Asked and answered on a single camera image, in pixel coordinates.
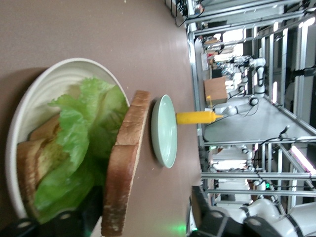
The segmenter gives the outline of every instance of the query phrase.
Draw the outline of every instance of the yellow squeeze bottle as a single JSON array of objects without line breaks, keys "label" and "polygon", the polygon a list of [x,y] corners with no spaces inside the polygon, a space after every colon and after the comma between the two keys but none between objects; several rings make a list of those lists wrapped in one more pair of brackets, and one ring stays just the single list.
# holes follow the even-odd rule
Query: yellow squeeze bottle
[{"label": "yellow squeeze bottle", "polygon": [[176,114],[178,124],[211,123],[214,122],[217,118],[222,117],[222,115],[217,115],[213,111],[197,111]]}]

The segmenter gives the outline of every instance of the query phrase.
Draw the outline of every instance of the toast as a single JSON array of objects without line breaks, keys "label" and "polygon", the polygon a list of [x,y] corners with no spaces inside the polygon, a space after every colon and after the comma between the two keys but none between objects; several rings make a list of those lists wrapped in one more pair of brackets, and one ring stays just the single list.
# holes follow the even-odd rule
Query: toast
[{"label": "toast", "polygon": [[69,155],[55,142],[58,117],[54,116],[31,133],[30,140],[17,146],[18,183],[27,213],[37,217],[35,193],[42,178]]},{"label": "toast", "polygon": [[137,91],[118,131],[108,165],[101,234],[121,236],[150,106],[150,94]]}]

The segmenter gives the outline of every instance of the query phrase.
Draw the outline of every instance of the green lettuce leaf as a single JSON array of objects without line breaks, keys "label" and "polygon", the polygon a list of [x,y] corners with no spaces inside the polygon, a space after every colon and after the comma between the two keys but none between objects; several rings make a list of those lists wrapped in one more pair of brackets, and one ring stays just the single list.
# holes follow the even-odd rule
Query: green lettuce leaf
[{"label": "green lettuce leaf", "polygon": [[128,109],[118,86],[96,78],[83,80],[77,99],[62,95],[50,105],[61,109],[56,142],[69,158],[39,184],[35,207],[41,223],[77,207],[94,185],[104,185],[111,149]]}]

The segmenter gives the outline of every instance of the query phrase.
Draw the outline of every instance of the light green plate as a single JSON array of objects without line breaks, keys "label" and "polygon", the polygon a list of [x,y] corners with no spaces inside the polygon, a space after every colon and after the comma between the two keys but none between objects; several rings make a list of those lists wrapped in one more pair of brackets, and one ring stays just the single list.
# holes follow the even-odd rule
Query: light green plate
[{"label": "light green plate", "polygon": [[155,103],[151,127],[155,155],[162,165],[171,168],[176,159],[178,137],[176,115],[168,95]]}]

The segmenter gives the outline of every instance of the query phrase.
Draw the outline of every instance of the table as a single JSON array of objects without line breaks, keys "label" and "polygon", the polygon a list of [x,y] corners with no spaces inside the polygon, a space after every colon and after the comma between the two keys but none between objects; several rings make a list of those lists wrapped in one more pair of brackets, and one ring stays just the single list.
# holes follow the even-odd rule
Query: table
[{"label": "table", "polygon": [[[0,229],[17,218],[4,174],[9,125],[46,68],[89,58],[115,75],[129,100],[147,90],[154,101],[168,94],[176,112],[194,110],[186,32],[163,0],[3,0],[0,15]],[[153,154],[148,119],[123,236],[183,237],[191,186],[200,181],[196,126],[178,126],[176,162],[167,169]]]}]

